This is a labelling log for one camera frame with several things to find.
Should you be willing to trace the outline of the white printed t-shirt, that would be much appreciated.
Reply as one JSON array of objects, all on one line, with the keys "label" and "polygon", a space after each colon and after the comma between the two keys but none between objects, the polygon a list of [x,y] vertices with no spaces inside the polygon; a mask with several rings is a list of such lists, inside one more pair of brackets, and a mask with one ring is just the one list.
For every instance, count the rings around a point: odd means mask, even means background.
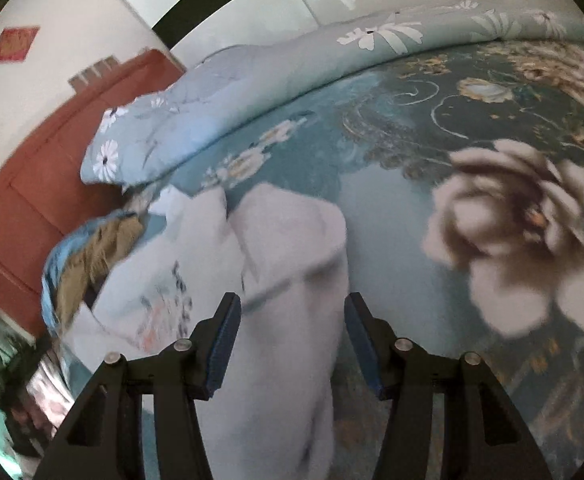
[{"label": "white printed t-shirt", "polygon": [[334,450],[330,378],[348,289],[346,222],[325,200],[269,183],[229,207],[222,188],[167,186],[165,229],[119,261],[63,342],[89,370],[188,337],[228,292],[242,318],[225,380],[199,406],[218,479],[323,479]]}]

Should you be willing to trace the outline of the wall switch panel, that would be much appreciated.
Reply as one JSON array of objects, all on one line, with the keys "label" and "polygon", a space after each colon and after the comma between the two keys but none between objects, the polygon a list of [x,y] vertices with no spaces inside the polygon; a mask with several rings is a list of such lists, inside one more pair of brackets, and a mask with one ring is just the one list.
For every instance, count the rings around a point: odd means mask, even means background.
[{"label": "wall switch panel", "polygon": [[72,90],[79,93],[88,88],[90,84],[95,84],[110,72],[113,72],[118,65],[119,61],[114,55],[111,55],[108,58],[102,58],[100,61],[80,70],[79,73],[69,78],[68,84],[71,86]]}]

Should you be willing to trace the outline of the red wooden headboard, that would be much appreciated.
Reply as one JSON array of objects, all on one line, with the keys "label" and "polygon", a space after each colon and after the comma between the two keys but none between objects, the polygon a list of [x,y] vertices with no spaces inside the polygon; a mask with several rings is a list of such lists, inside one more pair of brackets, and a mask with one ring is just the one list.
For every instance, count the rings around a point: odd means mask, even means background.
[{"label": "red wooden headboard", "polygon": [[39,337],[42,273],[52,248],[122,204],[114,185],[86,185],[80,165],[106,110],[166,89],[183,73],[147,51],[89,84],[45,118],[0,169],[0,315]]}]

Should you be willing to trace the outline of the teal floral bed sheet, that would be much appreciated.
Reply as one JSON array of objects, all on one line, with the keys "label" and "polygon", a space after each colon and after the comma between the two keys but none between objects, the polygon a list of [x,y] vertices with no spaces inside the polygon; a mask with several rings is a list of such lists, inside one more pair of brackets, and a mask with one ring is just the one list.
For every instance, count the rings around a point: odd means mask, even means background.
[{"label": "teal floral bed sheet", "polygon": [[132,186],[270,182],[342,208],[350,286],[445,356],[478,348],[556,479],[584,474],[584,47],[495,41],[381,64]]}]

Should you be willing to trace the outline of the red wall decoration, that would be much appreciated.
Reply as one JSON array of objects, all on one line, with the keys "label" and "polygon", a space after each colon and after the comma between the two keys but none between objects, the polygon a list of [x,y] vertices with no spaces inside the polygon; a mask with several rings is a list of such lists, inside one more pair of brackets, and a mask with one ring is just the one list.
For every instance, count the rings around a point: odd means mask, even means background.
[{"label": "red wall decoration", "polygon": [[4,28],[0,33],[0,64],[24,62],[39,30],[39,26]]}]

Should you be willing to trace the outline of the tan knitted sweater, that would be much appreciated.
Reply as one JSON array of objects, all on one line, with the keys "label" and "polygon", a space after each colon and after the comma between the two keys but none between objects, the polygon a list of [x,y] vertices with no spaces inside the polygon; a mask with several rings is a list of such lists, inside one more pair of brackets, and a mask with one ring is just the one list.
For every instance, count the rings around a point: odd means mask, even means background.
[{"label": "tan knitted sweater", "polygon": [[136,214],[114,219],[100,226],[88,243],[68,258],[55,297],[59,334],[69,327],[82,304],[92,306],[110,271],[130,254],[143,231]]}]

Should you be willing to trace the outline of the blue floral duvet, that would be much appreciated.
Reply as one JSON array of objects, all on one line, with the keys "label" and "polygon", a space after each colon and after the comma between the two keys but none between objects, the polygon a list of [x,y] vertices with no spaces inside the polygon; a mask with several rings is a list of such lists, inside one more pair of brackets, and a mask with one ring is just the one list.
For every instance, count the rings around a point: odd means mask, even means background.
[{"label": "blue floral duvet", "polygon": [[462,0],[377,12],[271,46],[229,47],[168,88],[106,110],[84,153],[80,179],[151,182],[245,122],[359,70],[429,50],[516,39],[584,44],[584,18]]}]

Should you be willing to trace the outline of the floral nightstand cloth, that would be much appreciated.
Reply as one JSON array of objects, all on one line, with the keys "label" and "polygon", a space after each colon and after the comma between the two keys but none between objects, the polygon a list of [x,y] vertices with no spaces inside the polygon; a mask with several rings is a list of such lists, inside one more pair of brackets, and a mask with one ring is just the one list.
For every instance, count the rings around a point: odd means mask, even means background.
[{"label": "floral nightstand cloth", "polygon": [[22,348],[1,372],[0,409],[18,454],[41,457],[72,404],[74,398],[48,348]]}]

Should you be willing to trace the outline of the light blue shirt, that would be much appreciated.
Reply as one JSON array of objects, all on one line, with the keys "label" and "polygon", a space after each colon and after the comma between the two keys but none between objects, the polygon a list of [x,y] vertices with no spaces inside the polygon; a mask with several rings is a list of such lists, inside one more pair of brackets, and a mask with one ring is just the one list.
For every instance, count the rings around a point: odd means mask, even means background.
[{"label": "light blue shirt", "polygon": [[49,252],[41,275],[40,301],[42,320],[52,336],[57,336],[60,328],[60,321],[55,314],[55,297],[58,284],[60,284],[60,276],[68,258],[83,248],[100,226],[104,226],[114,219],[129,217],[133,217],[132,212],[116,209],[104,217],[91,219],[62,238]]}]

